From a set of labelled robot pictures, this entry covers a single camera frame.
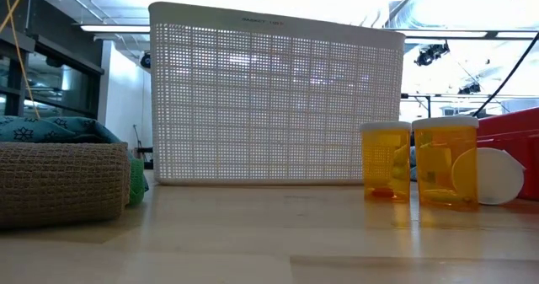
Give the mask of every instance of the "white plastic basket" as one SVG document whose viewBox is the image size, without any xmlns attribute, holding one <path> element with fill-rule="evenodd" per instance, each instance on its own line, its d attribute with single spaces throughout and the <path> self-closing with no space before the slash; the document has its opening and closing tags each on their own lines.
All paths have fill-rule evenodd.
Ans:
<svg viewBox="0 0 539 284">
<path fill-rule="evenodd" d="M 150 21 L 158 182 L 358 184 L 359 125 L 398 119 L 402 34 L 174 3 Z"/>
</svg>

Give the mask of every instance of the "white wall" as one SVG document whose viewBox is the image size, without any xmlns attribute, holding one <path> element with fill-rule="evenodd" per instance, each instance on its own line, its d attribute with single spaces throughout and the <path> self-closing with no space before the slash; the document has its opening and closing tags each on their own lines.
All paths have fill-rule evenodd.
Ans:
<svg viewBox="0 0 539 284">
<path fill-rule="evenodd" d="M 152 146 L 151 76 L 119 53 L 115 43 L 103 44 L 98 121 L 120 140 L 137 147 L 136 125 L 143 147 Z"/>
</svg>

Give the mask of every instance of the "green object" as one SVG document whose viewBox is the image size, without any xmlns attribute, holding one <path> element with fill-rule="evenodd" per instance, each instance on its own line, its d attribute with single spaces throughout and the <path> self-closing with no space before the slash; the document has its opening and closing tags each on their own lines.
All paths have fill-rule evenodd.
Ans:
<svg viewBox="0 0 539 284">
<path fill-rule="evenodd" d="M 144 162 L 138 158 L 131 160 L 131 190 L 129 206 L 138 205 L 144 199 Z"/>
</svg>

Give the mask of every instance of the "yellow cable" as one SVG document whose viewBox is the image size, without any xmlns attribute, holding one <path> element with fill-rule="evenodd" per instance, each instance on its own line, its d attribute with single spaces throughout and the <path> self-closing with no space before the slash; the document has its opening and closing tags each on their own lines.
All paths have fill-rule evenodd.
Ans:
<svg viewBox="0 0 539 284">
<path fill-rule="evenodd" d="M 15 9 L 19 5 L 19 3 L 20 3 L 20 0 L 15 0 L 15 3 L 13 4 L 13 7 L 11 8 L 11 10 L 8 9 L 8 16 L 2 22 L 2 25 L 0 25 L 0 32 L 2 32 L 4 27 L 6 27 L 6 24 L 8 23 L 9 18 L 13 17 L 13 11 L 15 11 Z"/>
<path fill-rule="evenodd" d="M 9 2 L 9 0 L 6 0 L 6 4 L 8 5 L 8 17 L 5 19 L 5 21 L 7 21 L 8 19 L 11 21 L 11 27 L 12 27 L 12 31 L 13 31 L 13 38 L 15 39 L 15 48 L 17 49 L 17 56 L 19 57 L 20 69 L 23 72 L 24 83 L 26 84 L 26 89 L 28 90 L 28 95 L 30 97 L 30 100 L 32 101 L 32 105 L 34 106 L 35 116 L 39 120 L 41 118 L 40 117 L 40 112 L 37 110 L 37 107 L 35 106 L 34 96 L 32 95 L 32 90 L 30 89 L 30 85 L 28 83 L 28 77 L 26 76 L 26 69 L 24 68 L 23 57 L 20 54 L 19 40 L 17 39 L 17 31 L 15 31 L 15 21 L 13 20 L 13 11 L 17 7 L 17 2 L 15 2 L 13 7 L 11 7 L 11 2 Z"/>
</svg>

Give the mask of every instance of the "black cable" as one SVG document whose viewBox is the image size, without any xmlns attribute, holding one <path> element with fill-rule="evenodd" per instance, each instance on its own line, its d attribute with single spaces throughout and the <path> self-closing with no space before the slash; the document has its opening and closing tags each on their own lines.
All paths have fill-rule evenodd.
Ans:
<svg viewBox="0 0 539 284">
<path fill-rule="evenodd" d="M 496 91 L 494 91 L 493 94 L 490 94 L 490 96 L 488 97 L 488 99 L 483 103 L 483 105 L 481 105 L 481 107 L 479 107 L 479 109 L 473 113 L 472 116 L 478 116 L 479 112 L 481 112 L 481 110 L 483 110 L 488 103 L 490 103 L 490 101 L 492 99 L 494 99 L 494 97 L 499 93 L 499 91 L 507 84 L 507 82 L 509 82 L 509 80 L 511 79 L 511 77 L 513 76 L 513 74 L 515 74 L 516 70 L 519 68 L 520 64 L 522 63 L 522 61 L 524 61 L 524 59 L 526 58 L 526 56 L 528 55 L 528 53 L 530 53 L 531 49 L 533 48 L 533 46 L 537 43 L 537 40 L 539 40 L 539 32 L 536 34 L 536 36 L 533 38 L 533 40 L 531 40 L 531 43 L 530 45 L 528 46 L 528 48 L 526 49 L 526 51 L 524 51 L 524 53 L 522 54 L 522 56 L 520 57 L 519 61 L 515 64 L 515 66 L 513 67 L 513 69 L 511 69 L 511 72 L 509 72 L 509 75 L 507 76 L 507 78 L 505 78 L 505 80 L 499 85 L 498 89 L 496 89 Z"/>
<path fill-rule="evenodd" d="M 138 132 L 136 131 L 136 125 L 133 125 L 133 129 L 135 129 L 136 144 L 138 145 L 139 148 L 142 148 L 142 142 L 138 138 Z M 142 153 L 142 158 L 144 159 L 144 162 L 147 162 L 145 153 Z"/>
</svg>

